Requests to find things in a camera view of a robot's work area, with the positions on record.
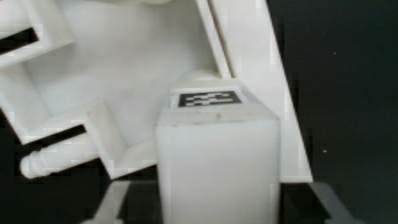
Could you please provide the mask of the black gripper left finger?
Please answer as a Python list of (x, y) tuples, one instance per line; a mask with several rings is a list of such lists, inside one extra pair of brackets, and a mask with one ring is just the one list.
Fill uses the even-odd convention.
[(80, 224), (158, 224), (154, 181), (113, 181), (94, 217)]

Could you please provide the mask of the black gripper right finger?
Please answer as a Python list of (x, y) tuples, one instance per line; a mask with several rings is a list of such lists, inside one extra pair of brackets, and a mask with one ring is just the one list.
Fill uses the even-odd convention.
[(280, 187), (279, 224), (367, 224), (353, 217), (325, 182)]

